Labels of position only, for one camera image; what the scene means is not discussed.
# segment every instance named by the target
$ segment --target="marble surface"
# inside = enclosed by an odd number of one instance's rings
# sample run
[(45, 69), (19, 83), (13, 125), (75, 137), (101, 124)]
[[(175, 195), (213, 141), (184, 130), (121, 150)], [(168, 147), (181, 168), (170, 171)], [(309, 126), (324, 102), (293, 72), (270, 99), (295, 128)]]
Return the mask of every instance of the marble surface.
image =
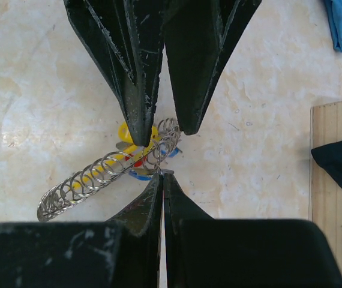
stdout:
[[(338, 100), (322, 1), (264, 0), (199, 133), (166, 166), (213, 217), (307, 218), (310, 107)], [(157, 106), (157, 119), (175, 115), (166, 59)], [(122, 121), (62, 0), (0, 0), (0, 221), (36, 221), (42, 194), (113, 151)], [(145, 184), (126, 176), (57, 221), (105, 220)]]

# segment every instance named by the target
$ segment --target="wooden edge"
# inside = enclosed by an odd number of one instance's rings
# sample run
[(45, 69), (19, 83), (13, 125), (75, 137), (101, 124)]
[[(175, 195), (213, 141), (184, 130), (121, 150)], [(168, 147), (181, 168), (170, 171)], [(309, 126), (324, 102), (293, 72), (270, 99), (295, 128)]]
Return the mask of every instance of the wooden edge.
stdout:
[[(311, 110), (311, 148), (342, 140), (342, 102)], [(325, 234), (342, 273), (342, 189), (312, 161), (310, 211)]]

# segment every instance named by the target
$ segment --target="silver spring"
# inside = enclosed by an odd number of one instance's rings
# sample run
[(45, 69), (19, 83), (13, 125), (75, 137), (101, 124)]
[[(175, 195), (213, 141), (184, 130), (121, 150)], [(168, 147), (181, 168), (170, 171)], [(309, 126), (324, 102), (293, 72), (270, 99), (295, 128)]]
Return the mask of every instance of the silver spring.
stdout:
[(128, 173), (138, 161), (149, 171), (160, 170), (160, 163), (175, 150), (181, 131), (175, 118), (160, 121), (157, 128), (161, 139), (151, 139), (152, 148), (146, 152), (143, 148), (139, 159), (122, 151), (111, 152), (52, 187), (39, 202), (38, 220), (47, 222), (75, 207)]

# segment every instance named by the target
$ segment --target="yellow object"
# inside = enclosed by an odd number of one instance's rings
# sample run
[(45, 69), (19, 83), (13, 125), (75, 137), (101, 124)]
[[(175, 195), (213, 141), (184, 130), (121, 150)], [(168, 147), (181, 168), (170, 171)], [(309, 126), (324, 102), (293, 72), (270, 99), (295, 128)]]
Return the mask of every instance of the yellow object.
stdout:
[[(132, 154), (134, 153), (137, 149), (138, 149), (138, 146), (134, 145), (133, 144), (133, 139), (130, 135), (130, 132), (128, 130), (128, 127), (127, 127), (127, 123), (123, 123), (120, 127), (119, 127), (119, 130), (118, 130), (118, 135), (119, 135), (119, 138), (122, 140), (122, 141), (125, 141), (125, 142), (128, 142), (128, 143), (132, 143), (132, 145), (130, 147), (128, 147), (127, 149), (125, 149), (123, 152), (126, 153), (126, 154)], [(155, 126), (152, 126), (152, 133), (151, 133), (151, 138), (154, 139), (155, 141), (159, 141), (161, 139), (161, 136), (158, 135), (158, 130), (156, 129)], [(152, 147), (154, 147), (154, 144), (153, 142), (150, 142), (150, 144), (148, 145), (148, 147), (144, 148), (144, 155), (147, 155), (150, 150), (152, 149)], [(136, 163), (141, 157), (142, 157), (142, 152), (140, 153), (136, 153), (133, 157), (132, 157), (132, 161), (134, 163)], [(125, 158), (125, 155), (124, 154), (116, 154), (114, 156), (115, 159), (117, 160), (122, 160)], [(108, 166), (113, 166), (114, 164), (116, 164), (115, 161), (113, 160), (107, 160), (105, 162), (106, 165)], [(92, 171), (92, 175), (93, 176), (97, 176), (99, 175), (100, 173), (103, 173), (104, 172), (104, 169), (102, 168), (101, 165), (97, 165), (94, 167), (93, 171)], [(90, 173), (86, 173), (86, 175), (83, 177), (82, 181), (84, 183), (90, 181), (90, 177), (91, 177), (91, 174)], [(80, 184), (75, 182), (73, 184), (73, 189), (78, 189), (80, 188)]]

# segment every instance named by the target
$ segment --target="metal spring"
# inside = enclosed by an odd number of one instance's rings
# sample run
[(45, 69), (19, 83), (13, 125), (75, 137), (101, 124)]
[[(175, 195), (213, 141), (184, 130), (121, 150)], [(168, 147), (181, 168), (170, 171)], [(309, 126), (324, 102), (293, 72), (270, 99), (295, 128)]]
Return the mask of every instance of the metal spring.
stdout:
[(158, 132), (161, 139), (151, 139), (150, 149), (143, 148), (134, 156), (121, 151), (108, 153), (51, 188), (39, 202), (38, 220), (47, 222), (85, 201), (128, 173), (140, 160), (146, 170), (160, 170), (160, 163), (175, 150), (181, 131), (175, 118), (167, 118), (158, 124)]

